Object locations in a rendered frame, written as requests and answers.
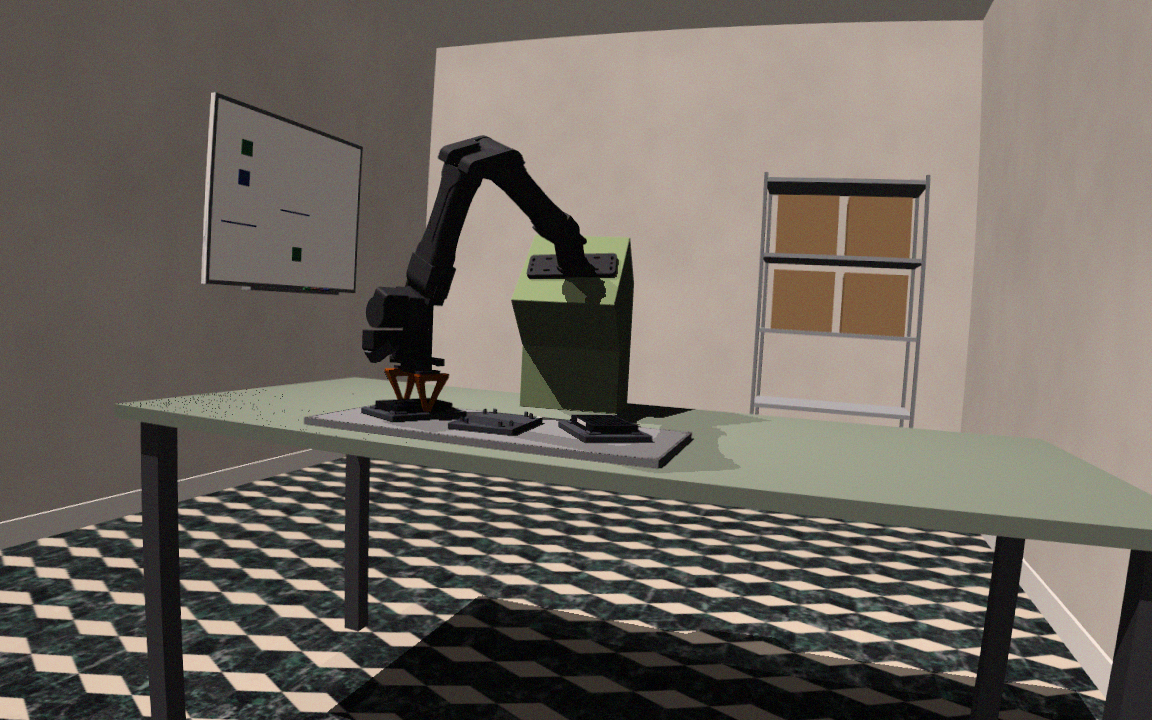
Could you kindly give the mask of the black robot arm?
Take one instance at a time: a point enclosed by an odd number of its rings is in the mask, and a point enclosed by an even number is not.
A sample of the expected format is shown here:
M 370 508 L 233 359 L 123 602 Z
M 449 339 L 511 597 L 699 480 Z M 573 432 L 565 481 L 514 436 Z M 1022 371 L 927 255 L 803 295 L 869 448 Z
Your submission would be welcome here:
M 460 233 L 483 179 L 493 181 L 509 199 L 515 200 L 518 209 L 530 218 L 532 229 L 556 247 L 556 253 L 532 255 L 526 276 L 616 274 L 617 255 L 584 255 L 582 245 L 588 240 L 579 234 L 579 223 L 558 209 L 532 181 L 524 167 L 524 158 L 517 150 L 482 135 L 445 145 L 438 159 L 444 161 L 442 182 L 435 194 L 429 227 L 412 252 L 404 287 L 378 287 L 372 300 L 369 300 L 366 318 L 372 328 L 433 331 L 433 306 L 444 306 L 444 300 L 447 300 L 456 272 L 453 264 Z M 410 306 L 410 301 L 417 302 L 411 302 Z M 425 359 L 426 332 L 364 331 L 362 348 L 370 363 L 381 363 L 391 354 L 394 357 Z

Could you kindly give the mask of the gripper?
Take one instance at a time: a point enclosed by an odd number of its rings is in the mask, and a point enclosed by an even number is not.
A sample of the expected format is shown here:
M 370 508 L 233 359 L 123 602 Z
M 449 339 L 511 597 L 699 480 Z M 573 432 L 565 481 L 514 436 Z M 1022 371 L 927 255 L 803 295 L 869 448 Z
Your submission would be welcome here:
M 396 376 L 408 376 L 404 397 L 411 396 L 414 384 L 416 382 L 416 387 L 419 389 L 422 410 L 424 410 L 424 414 L 431 414 L 431 410 L 433 410 L 433 406 L 435 404 L 435 397 L 438 397 L 439 393 L 442 392 L 445 382 L 448 381 L 449 374 L 440 373 L 439 370 L 433 370 L 433 365 L 444 366 L 445 361 L 442 357 L 433 357 L 433 331 L 420 332 L 426 332 L 425 359 L 408 359 L 408 357 L 394 357 L 391 355 L 389 363 L 401 363 L 401 365 L 387 367 L 385 369 L 385 373 L 387 373 L 392 388 L 396 392 L 396 397 L 402 397 L 401 388 L 397 386 Z M 433 396 L 430 397 L 430 401 L 429 397 L 426 397 L 426 381 L 435 381 Z

